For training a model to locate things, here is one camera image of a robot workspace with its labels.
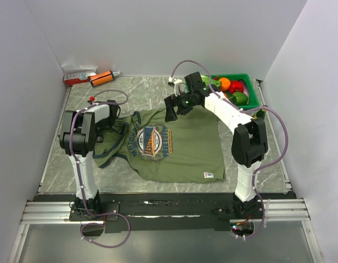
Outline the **olive green t-shirt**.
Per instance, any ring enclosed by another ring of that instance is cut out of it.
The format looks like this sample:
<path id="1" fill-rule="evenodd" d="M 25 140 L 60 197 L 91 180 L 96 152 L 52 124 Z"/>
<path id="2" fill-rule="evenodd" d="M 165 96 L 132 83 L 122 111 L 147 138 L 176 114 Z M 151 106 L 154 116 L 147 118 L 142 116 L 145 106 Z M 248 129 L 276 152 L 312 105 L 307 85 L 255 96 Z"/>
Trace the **olive green t-shirt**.
<path id="1" fill-rule="evenodd" d="M 198 106 L 165 122 L 164 107 L 136 111 L 99 131 L 93 159 L 99 168 L 113 157 L 127 161 L 144 180 L 206 184 L 226 178 L 217 117 Z"/>

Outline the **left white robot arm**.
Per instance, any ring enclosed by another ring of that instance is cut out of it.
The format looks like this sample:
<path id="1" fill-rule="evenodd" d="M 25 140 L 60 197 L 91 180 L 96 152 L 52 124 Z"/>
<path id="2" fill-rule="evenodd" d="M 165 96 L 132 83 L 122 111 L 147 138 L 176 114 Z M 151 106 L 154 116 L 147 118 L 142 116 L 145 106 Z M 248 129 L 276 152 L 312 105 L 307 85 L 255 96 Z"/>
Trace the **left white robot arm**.
<path id="1" fill-rule="evenodd" d="M 74 171 L 76 198 L 73 209 L 89 220 L 98 219 L 102 213 L 92 168 L 97 131 L 115 124 L 119 108 L 116 101 L 108 100 L 92 103 L 78 111 L 67 110 L 63 114 L 59 144 L 68 155 Z"/>

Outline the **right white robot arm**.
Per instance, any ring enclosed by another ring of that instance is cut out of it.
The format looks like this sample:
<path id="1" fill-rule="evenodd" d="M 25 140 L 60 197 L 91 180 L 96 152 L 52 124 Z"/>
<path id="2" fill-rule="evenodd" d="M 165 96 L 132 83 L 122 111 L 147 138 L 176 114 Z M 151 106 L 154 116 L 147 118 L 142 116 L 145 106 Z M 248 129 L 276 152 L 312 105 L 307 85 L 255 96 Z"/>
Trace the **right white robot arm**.
<path id="1" fill-rule="evenodd" d="M 233 133 L 232 155 L 238 164 L 238 182 L 228 213 L 238 218 L 246 218 L 254 210 L 262 210 L 257 197 L 258 168 L 268 152 L 266 125 L 262 118 L 252 118 L 235 105 L 211 82 L 205 83 L 199 72 L 194 72 L 180 80 L 170 76 L 168 85 L 174 94 L 164 99 L 165 121 L 177 120 L 186 115 L 194 106 L 202 106 L 218 117 Z"/>

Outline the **orange cylindrical bottle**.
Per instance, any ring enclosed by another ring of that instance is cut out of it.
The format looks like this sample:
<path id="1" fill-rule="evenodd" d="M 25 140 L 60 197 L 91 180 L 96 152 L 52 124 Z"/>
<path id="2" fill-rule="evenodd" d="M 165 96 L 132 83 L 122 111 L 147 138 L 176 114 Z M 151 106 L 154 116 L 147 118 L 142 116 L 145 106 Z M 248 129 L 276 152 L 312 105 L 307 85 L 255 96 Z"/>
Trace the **orange cylindrical bottle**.
<path id="1" fill-rule="evenodd" d="M 89 78 L 89 82 L 92 87 L 97 87 L 102 84 L 113 81 L 115 77 L 119 76 L 120 74 L 121 74 L 120 71 L 106 71 L 106 72 L 91 76 Z"/>

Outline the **toy napa cabbage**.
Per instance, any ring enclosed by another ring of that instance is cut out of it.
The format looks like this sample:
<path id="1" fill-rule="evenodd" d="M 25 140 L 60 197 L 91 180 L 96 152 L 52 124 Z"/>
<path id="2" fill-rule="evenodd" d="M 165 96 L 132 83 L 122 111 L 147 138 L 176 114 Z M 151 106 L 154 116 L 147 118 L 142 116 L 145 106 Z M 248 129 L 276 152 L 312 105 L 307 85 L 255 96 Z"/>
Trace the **toy napa cabbage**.
<path id="1" fill-rule="evenodd" d="M 211 85 L 215 85 L 217 88 L 219 88 L 222 84 L 221 81 L 210 79 L 209 76 L 206 76 L 206 75 L 201 75 L 201 79 L 206 85 L 209 85 L 209 83 L 211 83 Z"/>

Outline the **red white carton box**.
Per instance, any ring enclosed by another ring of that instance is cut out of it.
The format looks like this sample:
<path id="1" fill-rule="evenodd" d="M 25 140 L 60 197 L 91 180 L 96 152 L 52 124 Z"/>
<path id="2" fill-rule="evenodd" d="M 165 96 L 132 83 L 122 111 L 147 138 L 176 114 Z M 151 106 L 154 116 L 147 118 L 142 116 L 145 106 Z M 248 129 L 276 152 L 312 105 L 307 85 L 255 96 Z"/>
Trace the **red white carton box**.
<path id="1" fill-rule="evenodd" d="M 64 71 L 63 82 L 72 86 L 89 82 L 91 76 L 97 74 L 97 66 L 90 63 L 78 63 L 77 61 L 66 61 L 62 64 Z"/>

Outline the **toy orange fruit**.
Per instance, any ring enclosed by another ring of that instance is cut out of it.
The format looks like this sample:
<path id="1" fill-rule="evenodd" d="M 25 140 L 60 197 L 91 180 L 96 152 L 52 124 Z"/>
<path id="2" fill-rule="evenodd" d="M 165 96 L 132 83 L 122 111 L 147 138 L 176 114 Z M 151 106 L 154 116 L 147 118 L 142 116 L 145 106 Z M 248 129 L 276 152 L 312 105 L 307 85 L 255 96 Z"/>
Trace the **toy orange fruit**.
<path id="1" fill-rule="evenodd" d="M 221 85 L 219 86 L 220 90 L 222 92 L 227 92 L 231 85 L 230 80 L 228 78 L 223 77 L 223 78 L 220 78 L 219 81 L 221 83 Z"/>

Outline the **toy red bell pepper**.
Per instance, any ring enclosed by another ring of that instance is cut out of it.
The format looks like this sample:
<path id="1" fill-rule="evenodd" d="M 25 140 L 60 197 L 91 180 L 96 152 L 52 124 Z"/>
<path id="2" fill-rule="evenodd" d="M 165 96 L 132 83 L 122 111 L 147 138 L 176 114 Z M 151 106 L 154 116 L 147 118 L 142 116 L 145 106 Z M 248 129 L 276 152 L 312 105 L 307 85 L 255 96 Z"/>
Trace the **toy red bell pepper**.
<path id="1" fill-rule="evenodd" d="M 229 93 L 233 94 L 235 92 L 243 92 L 243 84 L 239 81 L 231 81 L 229 86 Z"/>

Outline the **toy green bell pepper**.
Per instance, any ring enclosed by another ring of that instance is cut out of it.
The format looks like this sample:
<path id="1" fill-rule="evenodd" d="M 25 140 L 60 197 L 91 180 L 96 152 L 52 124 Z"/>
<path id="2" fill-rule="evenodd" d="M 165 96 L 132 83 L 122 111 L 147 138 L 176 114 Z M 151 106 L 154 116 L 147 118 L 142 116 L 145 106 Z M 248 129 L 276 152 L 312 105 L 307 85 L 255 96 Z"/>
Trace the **toy green bell pepper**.
<path id="1" fill-rule="evenodd" d="M 229 100 L 236 106 L 244 106 L 249 102 L 249 97 L 242 92 L 235 92 L 230 97 Z"/>

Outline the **toy purple eggplant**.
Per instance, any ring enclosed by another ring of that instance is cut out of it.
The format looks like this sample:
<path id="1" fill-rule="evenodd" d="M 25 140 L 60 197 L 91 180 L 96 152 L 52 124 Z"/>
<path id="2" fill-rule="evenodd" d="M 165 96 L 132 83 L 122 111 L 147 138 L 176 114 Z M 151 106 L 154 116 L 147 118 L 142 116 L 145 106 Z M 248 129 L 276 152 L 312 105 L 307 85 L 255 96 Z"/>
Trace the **toy purple eggplant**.
<path id="1" fill-rule="evenodd" d="M 246 82 L 243 80 L 243 79 L 239 79 L 238 80 L 241 84 L 242 84 L 242 86 L 243 86 L 243 93 L 249 98 L 250 97 L 250 94 L 249 94 L 249 90 L 248 90 L 248 87 L 247 87 L 247 84 L 246 84 Z"/>

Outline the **green plastic crate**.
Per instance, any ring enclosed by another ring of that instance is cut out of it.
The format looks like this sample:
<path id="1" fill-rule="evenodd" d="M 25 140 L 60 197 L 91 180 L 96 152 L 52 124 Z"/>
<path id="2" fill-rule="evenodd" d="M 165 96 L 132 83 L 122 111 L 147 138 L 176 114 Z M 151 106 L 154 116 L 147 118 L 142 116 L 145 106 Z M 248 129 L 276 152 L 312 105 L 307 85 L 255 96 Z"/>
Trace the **green plastic crate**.
<path id="1" fill-rule="evenodd" d="M 228 78 L 230 81 L 238 81 L 239 79 L 243 79 L 246 82 L 248 90 L 249 90 L 249 94 L 250 94 L 248 104 L 244 106 L 234 105 L 229 100 L 229 97 L 231 96 L 231 94 L 229 93 L 229 90 L 227 92 L 222 92 L 220 88 L 217 88 L 215 85 L 211 85 L 211 83 L 209 83 L 209 85 L 207 85 L 207 88 L 206 88 L 209 92 L 211 92 L 211 94 L 209 95 L 209 98 L 217 100 L 218 102 L 222 102 L 225 105 L 229 105 L 232 108 L 245 110 L 245 111 L 259 107 L 260 104 L 258 102 L 254 88 L 252 87 L 250 77 L 247 74 L 237 73 L 237 74 L 212 75 L 210 79 L 219 80 L 220 78 L 223 78 L 223 77 Z"/>

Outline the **small dark glass jar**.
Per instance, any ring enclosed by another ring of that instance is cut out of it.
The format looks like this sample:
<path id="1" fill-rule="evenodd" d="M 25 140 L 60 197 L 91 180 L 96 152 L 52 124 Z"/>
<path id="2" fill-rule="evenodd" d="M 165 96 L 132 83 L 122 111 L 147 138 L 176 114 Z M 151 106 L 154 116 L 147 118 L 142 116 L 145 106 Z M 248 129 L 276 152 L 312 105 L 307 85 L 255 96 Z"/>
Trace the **small dark glass jar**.
<path id="1" fill-rule="evenodd" d="M 266 117 L 266 113 L 267 113 L 267 108 L 268 106 L 267 105 L 263 105 L 262 106 L 262 109 L 259 109 L 254 115 L 253 115 L 253 118 L 256 119 L 256 118 L 261 118 L 263 120 L 265 120 L 265 117 Z"/>

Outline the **aluminium rail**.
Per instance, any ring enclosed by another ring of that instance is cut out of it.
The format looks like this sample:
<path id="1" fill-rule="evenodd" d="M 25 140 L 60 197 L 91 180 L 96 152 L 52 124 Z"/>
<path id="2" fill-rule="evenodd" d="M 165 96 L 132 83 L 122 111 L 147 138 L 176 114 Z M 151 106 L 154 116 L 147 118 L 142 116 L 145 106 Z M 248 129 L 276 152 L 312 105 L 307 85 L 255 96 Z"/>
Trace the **aluminium rail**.
<path id="1" fill-rule="evenodd" d="M 310 221 L 302 199 L 270 199 L 264 201 L 266 222 Z M 88 221 L 70 219 L 69 202 L 27 202 L 20 219 L 21 225 L 86 224 Z"/>

